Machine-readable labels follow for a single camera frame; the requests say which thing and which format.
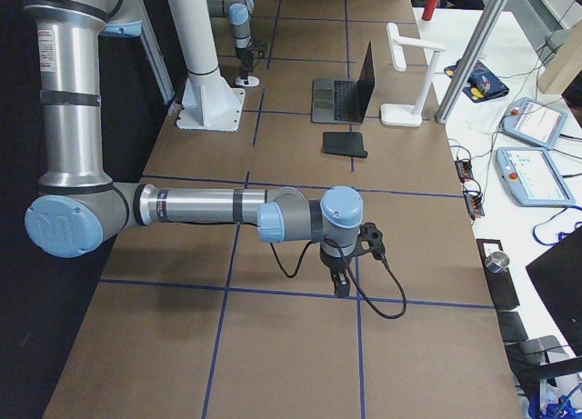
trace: label on robot arm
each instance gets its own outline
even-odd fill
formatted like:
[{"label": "label on robot arm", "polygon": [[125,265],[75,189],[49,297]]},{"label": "label on robot arm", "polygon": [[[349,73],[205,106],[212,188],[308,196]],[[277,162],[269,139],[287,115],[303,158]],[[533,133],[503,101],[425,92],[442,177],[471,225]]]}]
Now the label on robot arm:
[{"label": "label on robot arm", "polygon": [[38,30],[40,72],[56,72],[55,35],[53,30]]}]

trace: light blue round cap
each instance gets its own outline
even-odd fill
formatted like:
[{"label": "light blue round cap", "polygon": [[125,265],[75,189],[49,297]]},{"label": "light blue round cap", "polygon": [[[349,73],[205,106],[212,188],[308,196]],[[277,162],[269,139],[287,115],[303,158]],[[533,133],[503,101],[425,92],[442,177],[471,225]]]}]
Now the light blue round cap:
[{"label": "light blue round cap", "polygon": [[364,201],[358,192],[337,185],[321,198],[321,213],[331,224],[340,228],[356,228],[364,218]]},{"label": "light blue round cap", "polygon": [[242,25],[248,21],[248,10],[245,5],[232,4],[228,9],[228,20],[232,25]]},{"label": "light blue round cap", "polygon": [[46,195],[36,199],[25,215],[31,240],[43,251],[72,258],[89,253],[103,241],[97,216],[75,199]]},{"label": "light blue round cap", "polygon": [[285,222],[277,203],[258,206],[256,212],[258,236],[263,242],[275,244],[285,240]]}]

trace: red cylinder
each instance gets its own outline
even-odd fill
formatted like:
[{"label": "red cylinder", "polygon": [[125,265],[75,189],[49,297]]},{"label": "red cylinder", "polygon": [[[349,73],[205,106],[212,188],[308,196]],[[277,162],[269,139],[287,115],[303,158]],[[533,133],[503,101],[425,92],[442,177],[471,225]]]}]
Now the red cylinder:
[{"label": "red cylinder", "polygon": [[430,21],[433,18],[433,13],[435,8],[437,8],[438,2],[440,0],[427,0],[425,4],[425,11],[422,14],[423,21]]}]

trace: laptop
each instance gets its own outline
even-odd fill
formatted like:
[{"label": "laptop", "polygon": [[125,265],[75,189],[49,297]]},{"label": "laptop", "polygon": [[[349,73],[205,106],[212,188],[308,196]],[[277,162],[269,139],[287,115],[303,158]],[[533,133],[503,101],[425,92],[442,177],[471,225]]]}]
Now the laptop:
[{"label": "laptop", "polygon": [[372,42],[359,80],[316,78],[313,80],[311,121],[320,124],[362,124],[376,80]]}]

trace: white tabletop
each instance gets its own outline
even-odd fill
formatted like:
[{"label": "white tabletop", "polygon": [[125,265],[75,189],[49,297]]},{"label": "white tabletop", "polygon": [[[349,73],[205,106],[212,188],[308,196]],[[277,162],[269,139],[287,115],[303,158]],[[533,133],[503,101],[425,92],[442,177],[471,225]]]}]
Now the white tabletop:
[{"label": "white tabletop", "polygon": [[[415,9],[416,22],[421,38],[441,42],[447,46],[439,60],[433,86],[440,103],[450,85],[450,79],[443,74],[446,66],[454,65],[462,56],[478,19],[479,11],[438,9],[430,22],[421,19],[422,9]],[[431,56],[426,52],[427,60]],[[497,76],[510,76],[527,73],[537,66],[537,55],[522,32],[516,18],[504,12],[489,37],[479,59]],[[509,95],[492,101],[475,104],[465,96],[459,96],[457,103],[447,120],[447,135],[467,148],[472,155],[481,155],[489,151],[492,134],[497,130],[499,120],[512,102],[522,96],[537,99],[544,104],[556,101],[559,95],[536,96],[536,75],[521,75],[502,80],[510,89]],[[552,104],[556,108],[567,110],[563,100]],[[564,134],[580,137],[582,132],[570,114],[564,127]],[[506,135],[498,135],[495,149],[499,146],[527,146]],[[582,155],[582,143],[559,139],[556,149],[574,155]],[[457,155],[457,148],[452,150]],[[465,158],[464,151],[458,151],[460,158]],[[562,175],[582,172],[582,162],[567,158],[557,152],[550,153]],[[473,161],[473,172],[477,181],[485,188],[485,217],[473,224],[476,238],[498,239],[511,259],[509,266],[517,295],[521,303],[519,315],[530,338],[543,335],[555,335],[560,342],[565,342],[554,321],[539,299],[536,289],[531,284],[526,265],[548,247],[538,244],[532,236],[535,224],[546,221],[557,213],[557,208],[520,207],[507,194],[499,177],[493,160],[487,170],[489,155]],[[577,199],[582,202],[582,177],[567,179],[567,185]],[[546,242],[556,240],[560,231],[572,231],[574,222],[582,220],[582,213],[568,210],[556,221],[539,228],[538,236]]]}]

